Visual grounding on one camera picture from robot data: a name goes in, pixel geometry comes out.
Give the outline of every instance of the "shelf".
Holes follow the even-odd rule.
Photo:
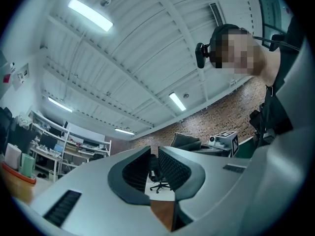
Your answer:
[[[76,145],[77,146],[77,143],[75,143],[75,142],[72,142],[72,141],[66,141],[67,143],[69,143],[69,144],[72,144],[72,145]]]
[[[71,166],[71,167],[79,167],[80,165],[75,165],[75,164],[70,164],[70,163],[64,163],[62,162],[62,164],[67,165],[67,166]]]
[[[32,112],[34,113],[34,115],[35,115],[36,117],[38,117],[38,118],[41,119],[42,121],[48,123],[50,126],[54,127],[55,129],[60,130],[60,131],[62,131],[62,132],[64,132],[64,133],[67,133],[67,132],[68,132],[68,130],[67,130],[66,128],[61,127],[61,126],[55,124],[55,123],[52,122],[51,120],[45,118],[44,116],[41,116],[39,113],[37,113],[37,112],[35,112],[35,111],[32,111]]]
[[[54,134],[48,132],[47,130],[41,128],[38,124],[33,123],[33,126],[36,127],[36,128],[38,128],[39,130],[43,131],[45,134],[47,134],[47,135],[49,135],[49,136],[51,136],[51,137],[54,137],[54,138],[56,138],[56,139],[58,139],[58,140],[60,140],[60,141],[65,142],[65,139],[63,139],[63,138],[61,138],[61,137],[59,137],[59,136],[56,136],[56,135],[54,135]]]
[[[81,154],[85,154],[85,155],[94,155],[94,153],[89,153],[89,152],[85,152],[85,151],[81,151],[81,150],[79,150],[79,153],[81,153]]]
[[[72,142],[72,141],[66,141],[66,142],[69,143],[69,144],[76,145],[76,143],[74,143],[74,142]],[[80,148],[89,149],[89,150],[98,151],[98,152],[102,152],[102,153],[108,152],[108,151],[106,151],[106,150],[101,150],[101,149],[99,149],[99,148],[88,147],[88,146],[86,146],[86,145],[80,145],[79,147],[80,147]]]
[[[41,165],[38,165],[38,164],[35,164],[35,167],[38,167],[38,168],[40,168],[40,169],[42,169],[42,170],[45,170],[45,171],[52,171],[52,169],[49,169],[49,168],[47,168],[47,167],[44,167],[44,166],[41,166]]]
[[[68,151],[64,151],[64,152],[65,152],[66,154],[73,155],[73,156],[77,156],[77,157],[80,157],[80,158],[90,159],[90,158],[87,157],[87,156],[78,155],[77,153],[72,153],[72,152],[68,152]]]
[[[107,151],[101,150],[101,149],[99,149],[99,148],[87,147],[87,146],[85,146],[85,145],[81,145],[80,147],[81,147],[81,148],[85,148],[85,149],[89,149],[89,150],[98,151],[98,152],[103,152],[103,153],[107,152]]]
[[[88,138],[88,137],[80,136],[80,135],[77,135],[77,134],[75,134],[75,133],[73,133],[73,132],[71,132],[71,131],[69,132],[69,134],[72,135],[72,136],[75,136],[75,137],[77,137],[77,138],[80,138],[80,139],[83,139],[83,140],[86,140],[86,141],[95,143],[95,144],[103,144],[103,145],[105,145],[105,144],[110,144],[109,142],[98,141],[98,140],[94,140],[94,139],[91,139],[91,138]]]

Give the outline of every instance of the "black grille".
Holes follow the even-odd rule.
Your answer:
[[[169,156],[161,149],[158,150],[158,162],[164,177],[174,191],[181,187],[191,175],[188,166]]]
[[[44,215],[44,218],[50,223],[60,227],[74,205],[80,198],[81,193],[68,190],[52,208]]]
[[[233,171],[233,172],[237,172],[237,173],[243,173],[245,168],[244,167],[239,167],[239,166],[234,166],[234,165],[225,165],[223,167],[225,170],[228,170],[228,171]]]
[[[215,18],[217,20],[218,26],[222,26],[223,25],[223,21],[222,21],[222,18],[221,18],[221,15],[219,13],[219,10],[218,10],[218,7],[217,7],[216,3],[211,3],[210,6],[211,6],[213,14],[214,14],[214,16],[215,16]]]
[[[149,173],[150,154],[151,151],[148,150],[123,169],[123,178],[125,182],[143,193],[145,192],[147,176]]]

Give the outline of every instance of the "computer monitor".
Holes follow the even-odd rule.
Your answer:
[[[51,137],[51,136],[47,136],[45,134],[42,134],[40,137],[40,141],[39,143],[41,145],[45,145],[48,149],[54,149],[56,143],[57,143],[57,139]]]

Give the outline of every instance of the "white container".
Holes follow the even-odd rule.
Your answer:
[[[7,166],[18,170],[20,166],[21,150],[12,144],[8,144],[5,151],[4,161]]]
[[[48,179],[54,181],[54,171],[49,171]]]

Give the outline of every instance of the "brick wall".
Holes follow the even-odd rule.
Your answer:
[[[124,141],[124,140],[120,140],[117,138],[105,136],[106,142],[109,142],[110,140],[112,141],[112,147],[111,147],[111,151],[110,151],[111,155],[114,155],[114,154],[117,154],[119,152],[130,149],[129,148],[130,147],[129,141]]]
[[[152,153],[158,154],[158,146],[169,146],[175,132],[193,135],[199,137],[202,143],[208,143],[211,135],[232,130],[238,131],[238,139],[241,142],[254,135],[249,115],[258,110],[264,101],[265,93],[264,83],[258,78],[252,78],[207,109],[185,118],[182,123],[174,123],[130,142],[113,139],[112,154],[143,146],[151,146]]]

